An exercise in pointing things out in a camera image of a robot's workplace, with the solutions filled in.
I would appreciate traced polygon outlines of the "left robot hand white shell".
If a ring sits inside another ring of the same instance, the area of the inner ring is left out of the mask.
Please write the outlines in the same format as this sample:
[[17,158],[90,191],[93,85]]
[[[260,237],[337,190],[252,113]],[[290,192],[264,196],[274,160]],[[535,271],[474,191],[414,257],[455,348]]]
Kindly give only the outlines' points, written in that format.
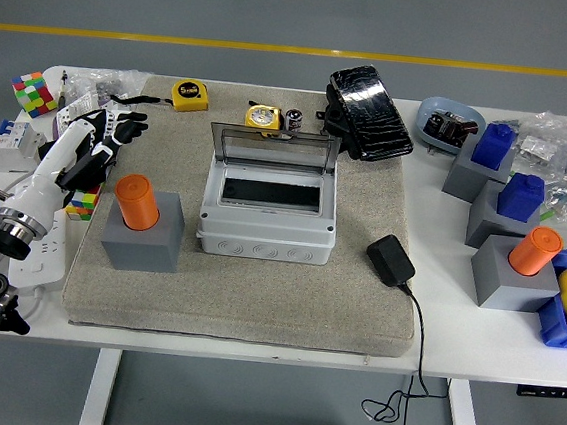
[[67,196],[103,183],[120,148],[148,129],[141,112],[98,109],[77,117],[52,142],[26,184],[0,208],[0,217],[29,218],[48,229]]

